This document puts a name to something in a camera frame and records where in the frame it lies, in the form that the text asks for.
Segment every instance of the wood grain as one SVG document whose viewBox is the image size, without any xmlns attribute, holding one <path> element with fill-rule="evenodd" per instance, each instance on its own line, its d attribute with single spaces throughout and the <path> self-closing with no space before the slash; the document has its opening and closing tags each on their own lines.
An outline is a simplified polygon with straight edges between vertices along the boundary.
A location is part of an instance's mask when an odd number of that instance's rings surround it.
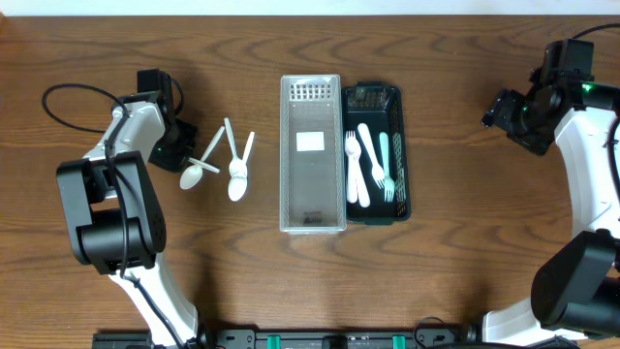
<svg viewBox="0 0 620 349">
<path fill-rule="evenodd" d="M 15 17 L 0 33 L 0 337 L 6 348 L 86 348 L 104 329 L 145 324 L 122 290 L 72 256 L 55 184 L 62 161 L 98 140 L 40 106 L 59 82 L 114 94 L 159 67 L 186 94 L 181 118 L 199 149 L 231 118 L 256 131 L 250 187 L 228 177 L 195 190 L 149 165 L 166 215 L 166 253 L 183 291 L 216 326 L 411 328 L 423 316 L 471 320 L 529 295 L 532 277 L 571 236 L 556 147 L 536 157 L 480 119 L 501 87 L 525 91 L 554 40 L 611 17 Z M 597 81 L 620 84 L 618 31 L 592 34 Z M 329 74 L 403 92 L 413 215 L 351 224 L 334 237 L 278 230 L 279 81 Z M 109 101 L 59 91 L 50 107 L 86 127 L 109 125 Z M 226 145 L 212 163 L 226 167 Z M 588 347 L 620 347 L 616 340 Z"/>
</svg>

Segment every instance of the clear plastic tray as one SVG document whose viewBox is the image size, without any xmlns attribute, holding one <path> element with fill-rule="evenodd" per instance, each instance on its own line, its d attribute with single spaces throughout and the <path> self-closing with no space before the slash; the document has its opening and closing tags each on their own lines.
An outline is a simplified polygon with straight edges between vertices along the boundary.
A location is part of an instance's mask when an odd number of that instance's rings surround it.
<svg viewBox="0 0 620 349">
<path fill-rule="evenodd" d="M 280 230 L 345 230 L 340 77 L 283 76 L 280 90 Z"/>
</svg>

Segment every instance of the white plastic spoon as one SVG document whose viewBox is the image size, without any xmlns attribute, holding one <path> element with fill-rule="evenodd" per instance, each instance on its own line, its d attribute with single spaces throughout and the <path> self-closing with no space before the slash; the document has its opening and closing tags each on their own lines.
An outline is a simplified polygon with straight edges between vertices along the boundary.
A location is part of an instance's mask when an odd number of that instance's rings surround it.
<svg viewBox="0 0 620 349">
<path fill-rule="evenodd" d="M 206 160 L 206 157 L 209 156 L 209 154 L 215 147 L 215 144 L 217 144 L 217 142 L 220 141 L 220 138 L 222 138 L 223 133 L 224 133 L 224 126 L 220 126 L 220 129 L 217 131 L 215 136 L 213 136 L 211 143 L 209 143 L 208 147 L 204 151 L 204 154 L 202 155 L 202 158 L 200 161 L 197 159 L 193 159 L 193 158 L 189 159 L 189 162 L 191 162 L 194 165 L 185 169 L 185 171 L 183 172 L 183 175 L 181 176 L 181 180 L 180 180 L 181 189 L 187 190 L 187 189 L 192 188 L 196 184 L 198 184 L 198 182 L 201 181 L 201 178 L 202 178 L 202 169 L 212 171 L 216 174 L 220 173 L 219 169 L 214 168 L 213 166 L 209 164 L 205 164 L 204 160 Z"/>
</svg>

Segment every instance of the white plastic fork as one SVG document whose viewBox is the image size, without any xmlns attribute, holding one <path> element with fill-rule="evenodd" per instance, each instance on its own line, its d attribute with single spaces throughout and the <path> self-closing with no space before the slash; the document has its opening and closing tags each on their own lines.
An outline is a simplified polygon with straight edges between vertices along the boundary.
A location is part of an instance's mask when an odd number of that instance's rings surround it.
<svg viewBox="0 0 620 349">
<path fill-rule="evenodd" d="M 379 144 L 381 145 L 381 160 L 384 163 L 384 175 L 386 178 L 384 179 L 384 186 L 386 189 L 384 190 L 384 200 L 387 203 L 391 203 L 394 199 L 394 180 L 389 177 L 389 139 L 388 134 L 382 132 L 379 134 Z"/>
<path fill-rule="evenodd" d="M 359 131 L 359 135 L 361 136 L 361 142 L 364 143 L 364 147 L 366 148 L 366 152 L 368 156 L 370 156 L 370 161 L 372 162 L 372 177 L 375 179 L 375 183 L 379 186 L 380 189 L 384 188 L 384 179 L 386 176 L 384 175 L 384 169 L 379 165 L 379 161 L 377 161 L 377 154 L 375 154 L 375 148 L 372 144 L 372 139 L 370 138 L 370 131 L 368 130 L 368 125 L 365 123 L 360 123 L 357 125 L 357 130 Z"/>
</svg>

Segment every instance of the black cable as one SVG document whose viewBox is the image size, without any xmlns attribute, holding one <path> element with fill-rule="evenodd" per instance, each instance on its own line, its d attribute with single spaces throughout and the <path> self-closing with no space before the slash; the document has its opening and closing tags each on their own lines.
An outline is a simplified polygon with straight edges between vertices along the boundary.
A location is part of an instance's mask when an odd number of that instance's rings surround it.
<svg viewBox="0 0 620 349">
<path fill-rule="evenodd" d="M 176 84 L 177 88 L 179 88 L 179 93 L 181 93 L 181 102 L 179 102 L 179 106 L 177 107 L 180 110 L 183 108 L 183 97 L 182 97 L 183 94 L 180 89 L 180 86 L 178 85 L 178 82 L 175 82 L 174 84 Z M 122 279 L 132 282 L 134 284 L 134 287 L 139 289 L 139 292 L 144 297 L 144 300 L 146 301 L 148 306 L 151 308 L 155 316 L 157 316 L 157 318 L 164 324 L 164 327 L 166 327 L 172 339 L 174 339 L 174 343 L 176 344 L 178 349 L 184 349 L 185 346 L 181 344 L 180 340 L 176 337 L 174 330 L 172 329 L 171 325 L 168 323 L 168 320 L 160 312 L 157 306 L 155 306 L 155 303 L 153 303 L 153 300 L 150 298 L 146 290 L 144 290 L 144 288 L 140 284 L 140 281 L 134 278 L 125 276 L 125 270 L 127 268 L 128 255 L 129 255 L 129 220 L 127 218 L 127 208 L 125 206 L 125 199 L 123 197 L 123 192 L 120 189 L 120 183 L 118 181 L 118 178 L 120 177 L 123 178 L 123 176 L 122 176 L 122 173 L 118 171 L 118 169 L 116 169 L 116 166 L 114 164 L 114 158 L 112 157 L 112 151 L 114 149 L 114 141 L 116 140 L 118 133 L 122 129 L 125 122 L 129 119 L 129 111 L 127 110 L 127 107 L 125 106 L 125 104 L 123 104 L 116 96 L 112 95 L 111 93 L 101 88 L 87 85 L 87 84 L 82 84 L 82 83 L 60 83 L 60 84 L 54 85 L 48 88 L 46 92 L 44 92 L 43 94 L 43 98 L 41 100 L 43 109 L 52 119 L 72 129 L 75 129 L 78 131 L 84 131 L 84 132 L 92 132 L 92 133 L 105 133 L 106 132 L 106 131 L 101 131 L 101 130 L 89 129 L 85 127 L 79 127 L 69 122 L 66 122 L 62 120 L 61 118 L 59 118 L 58 116 L 54 115 L 47 107 L 47 96 L 52 91 L 60 89 L 60 88 L 81 88 L 81 89 L 86 89 L 86 90 L 101 93 L 104 96 L 111 98 L 111 100 L 114 101 L 123 110 L 123 114 L 120 120 L 118 120 L 118 122 L 116 123 L 116 126 L 114 126 L 112 131 L 109 133 L 108 138 L 104 141 L 104 144 L 105 144 L 104 154 L 106 156 L 106 167 L 108 168 L 108 173 L 112 180 L 112 186 L 114 190 L 116 191 L 116 197 L 118 199 L 118 206 L 120 208 L 120 214 L 121 214 L 121 222 L 123 225 L 123 257 L 121 261 L 119 275 Z M 124 181 L 125 181 L 125 185 L 127 186 L 130 185 L 129 182 L 127 182 L 126 180 Z"/>
<path fill-rule="evenodd" d="M 595 31 L 609 29 L 609 28 L 620 28 L 620 23 L 609 23 L 609 24 L 597 25 L 595 27 L 582 31 L 579 34 L 576 34 L 575 36 L 573 36 L 573 39 L 579 39 L 586 34 L 590 34 Z"/>
<path fill-rule="evenodd" d="M 611 123 L 609 133 L 607 134 L 607 155 L 609 157 L 609 169 L 611 170 L 611 180 L 613 181 L 613 187 L 616 189 L 616 195 L 620 201 L 620 176 L 618 175 L 618 166 L 616 165 L 616 144 L 618 141 L 616 138 L 616 130 L 620 125 L 620 114 L 616 110 L 616 118 Z"/>
<path fill-rule="evenodd" d="M 426 345 L 424 345 L 424 344 L 423 344 L 421 341 L 419 341 L 419 339 L 418 339 L 418 327 L 419 327 L 421 324 L 423 324 L 423 323 L 425 323 L 425 322 L 427 322 L 427 321 L 429 321 L 429 320 L 435 320 L 435 321 L 437 321 L 437 322 L 442 323 L 443 325 L 445 325 L 445 324 L 446 324 L 446 323 L 444 322 L 444 320 L 442 320 L 442 319 L 440 319 L 440 318 L 438 318 L 438 317 L 436 317 L 436 316 L 427 316 L 427 317 L 425 317 L 425 318 L 423 318 L 423 319 L 419 320 L 418 324 L 414 327 L 414 341 L 415 341 L 415 342 L 416 342 L 416 343 L 420 346 L 420 348 L 422 348 L 422 349 L 425 349 L 425 348 L 426 348 Z M 458 333 L 456 333 L 455 331 L 453 331 L 452 329 L 450 329 L 450 328 L 448 328 L 448 327 L 446 327 L 446 329 L 447 329 L 450 333 L 452 333 L 452 335 L 454 335 L 454 339 L 455 339 L 455 340 L 457 340 L 457 339 L 458 339 Z"/>
<path fill-rule="evenodd" d="M 164 324 L 164 327 L 166 327 L 166 330 L 168 330 L 170 336 L 172 337 L 172 339 L 174 339 L 174 344 L 176 344 L 178 349 L 184 349 L 185 345 L 183 345 L 181 341 L 176 337 L 172 326 L 168 323 L 168 319 L 166 319 L 164 315 L 159 311 L 151 297 L 148 295 L 148 292 L 146 292 L 146 290 L 144 290 L 144 287 L 140 284 L 140 281 L 129 277 L 126 278 L 126 280 L 133 283 L 134 287 L 136 287 L 138 291 L 142 294 L 148 306 L 151 308 L 151 310 L 153 310 L 153 313 L 155 313 L 155 316 L 157 316 L 157 318 L 162 322 L 162 324 Z"/>
<path fill-rule="evenodd" d="M 172 79 L 174 86 L 178 90 L 178 94 L 181 96 L 181 100 L 178 102 L 178 106 L 174 109 L 174 115 L 179 115 L 179 113 L 183 110 L 183 105 L 185 104 L 185 95 L 183 94 L 183 89 L 181 85 L 178 83 L 176 79 Z"/>
<path fill-rule="evenodd" d="M 49 108 L 47 107 L 47 96 L 49 96 L 49 94 L 57 89 L 61 89 L 61 88 L 81 88 L 81 89 L 86 89 L 86 90 L 90 90 L 90 91 L 94 91 L 94 92 L 98 92 L 103 94 L 104 96 L 107 96 L 109 98 L 111 98 L 114 102 L 116 102 L 117 104 L 123 106 L 123 104 L 118 100 L 118 98 L 116 98 L 116 96 L 114 96 L 113 94 L 95 87 L 95 86 L 91 86 L 91 85 L 87 85 L 87 84 L 83 84 L 83 83 L 60 83 L 60 84 L 56 84 L 50 88 L 48 88 L 46 90 L 46 92 L 43 93 L 43 97 L 41 98 L 41 105 L 43 106 L 43 110 L 46 111 L 47 115 L 49 115 L 49 117 L 51 117 L 52 119 L 54 119 L 56 122 L 67 126 L 69 128 L 72 128 L 74 130 L 78 130 L 78 131 L 83 131 L 83 132 L 91 132 L 91 133 L 105 133 L 105 130 L 95 130 L 95 129 L 91 129 L 91 128 L 87 128 L 87 127 L 81 127 L 81 126 L 76 126 L 72 123 L 69 123 L 63 119 L 61 119 L 60 117 L 54 115 L 53 112 L 51 112 L 49 110 Z"/>
</svg>

